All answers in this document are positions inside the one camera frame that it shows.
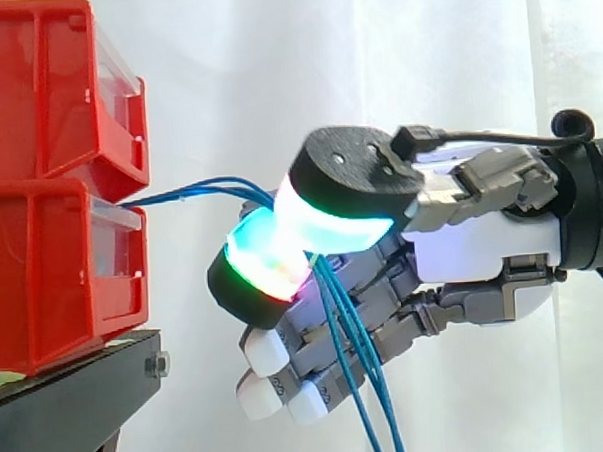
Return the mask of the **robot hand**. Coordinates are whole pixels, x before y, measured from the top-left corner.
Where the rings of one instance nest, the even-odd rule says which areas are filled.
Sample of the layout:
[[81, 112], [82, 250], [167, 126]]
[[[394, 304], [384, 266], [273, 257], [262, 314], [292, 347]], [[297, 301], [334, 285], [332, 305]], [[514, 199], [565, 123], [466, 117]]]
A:
[[248, 418], [309, 424], [453, 324], [531, 313], [562, 267], [560, 175], [544, 143], [366, 126], [309, 133], [278, 188], [249, 188], [207, 270], [241, 321]]

